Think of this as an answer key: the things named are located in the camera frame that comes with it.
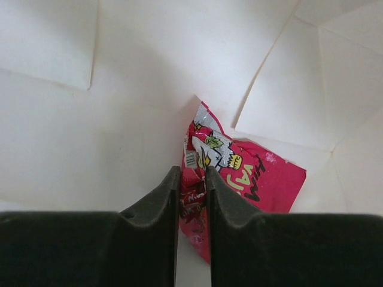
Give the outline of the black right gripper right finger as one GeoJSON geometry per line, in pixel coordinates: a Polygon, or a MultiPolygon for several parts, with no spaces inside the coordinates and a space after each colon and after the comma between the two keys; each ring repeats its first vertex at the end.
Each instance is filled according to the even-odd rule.
{"type": "Polygon", "coordinates": [[[206,170],[212,286],[381,286],[382,217],[265,213],[206,170]]]}

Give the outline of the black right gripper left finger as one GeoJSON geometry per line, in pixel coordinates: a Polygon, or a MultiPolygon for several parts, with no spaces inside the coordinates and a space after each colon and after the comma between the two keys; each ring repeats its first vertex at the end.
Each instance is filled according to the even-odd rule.
{"type": "Polygon", "coordinates": [[[2,212],[1,285],[174,286],[180,183],[121,212],[2,212]]]}

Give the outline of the blue checkered paper bag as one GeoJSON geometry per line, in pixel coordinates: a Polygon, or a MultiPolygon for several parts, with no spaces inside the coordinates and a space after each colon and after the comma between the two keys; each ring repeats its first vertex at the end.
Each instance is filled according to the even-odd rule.
{"type": "MultiPolygon", "coordinates": [[[[2,1],[1,213],[129,208],[201,103],[306,170],[287,213],[382,217],[381,1],[2,1]]],[[[174,286],[212,286],[180,195],[174,286]]]]}

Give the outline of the small red candy packet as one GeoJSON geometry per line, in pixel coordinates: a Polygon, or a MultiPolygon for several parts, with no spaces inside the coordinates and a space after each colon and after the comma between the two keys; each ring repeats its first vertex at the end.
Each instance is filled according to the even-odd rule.
{"type": "Polygon", "coordinates": [[[290,211],[306,170],[250,141],[226,135],[201,103],[184,138],[180,228],[197,253],[210,262],[205,175],[214,167],[237,194],[264,212],[290,211]]]}

